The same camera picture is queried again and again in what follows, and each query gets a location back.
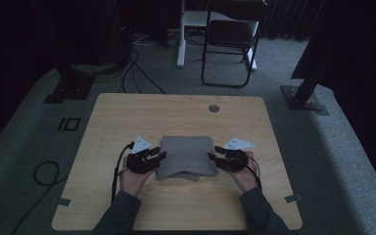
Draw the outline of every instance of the stand base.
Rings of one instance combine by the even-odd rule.
[[[324,105],[321,105],[314,93],[312,93],[309,99],[304,104],[299,104],[294,101],[296,91],[299,86],[288,86],[282,85],[280,89],[288,103],[290,110],[301,110],[301,111],[315,111],[319,116],[329,116],[328,111]]]
[[[94,76],[79,76],[78,84],[74,88],[66,88],[66,83],[61,79],[53,94],[47,95],[44,104],[62,104],[64,100],[85,100],[90,92]]]

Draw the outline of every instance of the chair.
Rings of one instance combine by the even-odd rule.
[[[212,13],[220,13],[229,19],[235,20],[213,20]],[[205,85],[223,87],[244,87],[249,83],[252,72],[253,61],[259,42],[259,30],[268,15],[268,6],[264,0],[210,0],[208,5],[208,16],[206,26],[206,37],[203,48],[203,66],[201,80]],[[253,30],[250,22],[258,22],[256,30]],[[210,51],[209,44],[216,47],[229,47],[241,50],[241,53],[227,51]],[[249,62],[246,81],[242,84],[221,84],[207,82],[204,79],[207,53],[242,55],[243,63],[253,48],[252,57]]]

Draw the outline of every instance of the folded towel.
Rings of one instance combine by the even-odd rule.
[[[166,158],[161,161],[156,174],[159,180],[173,177],[193,181],[201,176],[215,176],[218,171],[208,152],[214,153],[212,140],[208,136],[164,136],[161,152]]]

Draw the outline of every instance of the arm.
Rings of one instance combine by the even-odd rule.
[[[108,210],[103,214],[92,234],[127,235],[131,234],[133,223],[142,202],[137,196],[153,170],[138,174],[125,168],[127,158],[123,159],[123,170],[119,174],[120,191]]]
[[[253,152],[246,154],[249,157],[248,167],[256,172]],[[238,172],[226,172],[234,178],[237,186],[243,192],[240,202],[251,234],[293,234],[261,193],[255,175],[247,168]]]

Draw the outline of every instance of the table top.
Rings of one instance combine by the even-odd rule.
[[[219,111],[209,110],[211,105]],[[263,195],[290,229],[302,226],[265,104],[259,97],[101,94],[87,124],[53,218],[56,230],[92,230],[110,205],[118,155],[137,136],[160,146],[163,136],[209,136],[216,146],[232,137],[257,144],[250,149],[260,168]],[[227,173],[199,182],[155,174],[145,184],[134,230],[246,230],[238,197]]]

